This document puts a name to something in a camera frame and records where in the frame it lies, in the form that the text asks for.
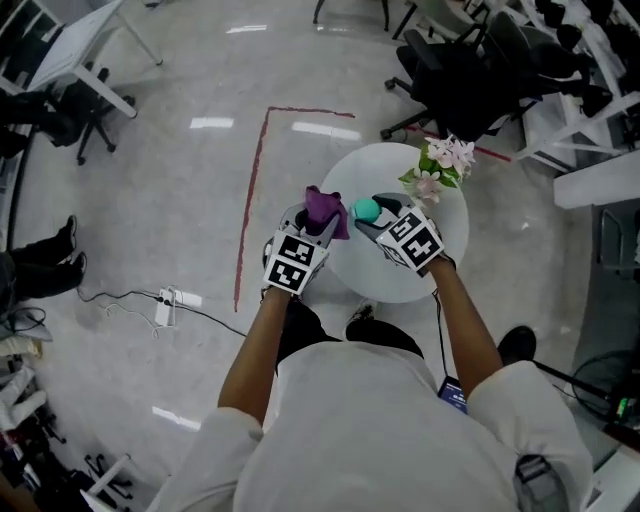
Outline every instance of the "teal ball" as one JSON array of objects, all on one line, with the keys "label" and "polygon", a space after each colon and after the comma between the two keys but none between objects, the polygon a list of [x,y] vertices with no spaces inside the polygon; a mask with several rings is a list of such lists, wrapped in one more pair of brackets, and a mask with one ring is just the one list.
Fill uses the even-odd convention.
[{"label": "teal ball", "polygon": [[367,222],[375,222],[380,217],[382,209],[373,199],[358,199],[352,206],[353,216]]}]

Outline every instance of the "floor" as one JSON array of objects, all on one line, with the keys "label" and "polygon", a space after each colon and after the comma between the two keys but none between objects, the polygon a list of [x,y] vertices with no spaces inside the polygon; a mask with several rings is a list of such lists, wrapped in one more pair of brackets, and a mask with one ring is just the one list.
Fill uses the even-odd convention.
[{"label": "floor", "polygon": [[[108,128],[117,151],[107,153],[94,137],[83,167],[75,164],[74,148],[36,138],[15,242],[50,236],[75,213],[79,247],[89,258],[83,293],[175,285],[203,296],[203,311],[246,332],[259,304],[262,244],[284,209],[340,158],[377,142],[381,128],[419,108],[383,87],[385,79],[403,76],[398,44],[383,32],[375,0],[329,1],[317,27],[312,1],[173,0],[153,11],[137,2],[128,8],[164,65],[155,67],[128,34],[109,40],[101,63],[118,92],[136,97],[139,114],[133,120],[114,114]],[[391,2],[392,30],[405,9]],[[331,129],[296,131],[298,122]],[[514,124],[479,145],[505,155],[520,137]],[[416,133],[407,139],[420,141]],[[568,370],[584,311],[589,224],[554,206],[553,171],[533,160],[508,163],[480,152],[476,158],[463,188],[471,227],[460,274],[496,341],[528,324],[540,339],[539,359]],[[587,264],[578,264],[584,258]],[[306,300],[337,335],[359,297],[324,269]],[[131,454],[132,508],[142,510],[215,406],[242,338],[181,311],[178,327],[154,339],[137,315],[110,308],[108,317],[111,302],[85,304],[75,292],[39,301],[54,341],[35,365],[69,438],[61,457],[78,466],[86,453],[110,460]],[[150,299],[117,302],[154,315]],[[385,306],[381,318],[413,335],[442,378],[431,298]]]}]

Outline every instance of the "white shirt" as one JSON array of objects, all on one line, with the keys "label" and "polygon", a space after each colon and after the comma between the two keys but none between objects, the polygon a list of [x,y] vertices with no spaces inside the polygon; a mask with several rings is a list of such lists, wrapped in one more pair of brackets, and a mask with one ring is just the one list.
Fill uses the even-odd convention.
[{"label": "white shirt", "polygon": [[367,343],[292,354],[278,392],[266,433],[240,411],[216,410],[149,510],[512,511],[522,454],[546,457],[572,511],[591,488],[573,416],[532,363],[477,386],[468,416],[437,397],[420,357]]}]

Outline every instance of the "round white table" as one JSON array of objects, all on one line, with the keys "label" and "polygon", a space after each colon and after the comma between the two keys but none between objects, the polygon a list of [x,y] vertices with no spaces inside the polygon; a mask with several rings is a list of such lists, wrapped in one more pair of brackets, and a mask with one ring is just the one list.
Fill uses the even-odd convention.
[{"label": "round white table", "polygon": [[[382,192],[404,192],[398,178],[418,165],[420,151],[412,146],[391,142],[371,144],[340,160],[322,184],[325,193],[340,192],[342,204],[350,212],[358,199]],[[431,207],[445,250],[457,264],[467,248],[469,214],[459,188],[447,188],[440,202]],[[354,292],[379,302],[402,303],[431,294],[436,285],[427,275],[420,278],[406,267],[396,266],[381,249],[354,224],[349,213],[349,240],[333,240],[329,268]]]}]

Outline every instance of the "purple cloth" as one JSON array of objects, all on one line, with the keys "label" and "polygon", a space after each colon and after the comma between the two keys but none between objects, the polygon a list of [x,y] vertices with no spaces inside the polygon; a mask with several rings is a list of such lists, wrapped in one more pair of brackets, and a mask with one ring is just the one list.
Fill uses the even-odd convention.
[{"label": "purple cloth", "polygon": [[307,233],[317,236],[329,224],[334,215],[339,215],[338,226],[333,233],[334,239],[349,240],[349,230],[347,229],[347,210],[340,201],[339,192],[333,194],[323,194],[318,187],[312,185],[307,187],[304,194],[304,204],[309,214],[305,227]]}]

